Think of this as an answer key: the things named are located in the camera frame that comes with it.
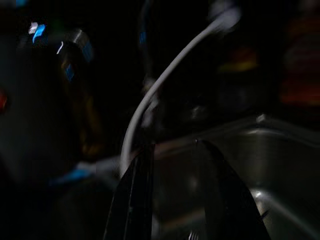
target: stainless steel sink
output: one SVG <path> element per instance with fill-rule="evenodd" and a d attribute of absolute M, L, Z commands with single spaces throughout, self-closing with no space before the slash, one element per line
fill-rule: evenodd
<path fill-rule="evenodd" d="M 223 152 L 250 189 L 272 240 L 320 239 L 319 132 L 265 115 L 156 146 L 154 239 L 207 239 L 195 139 Z"/>

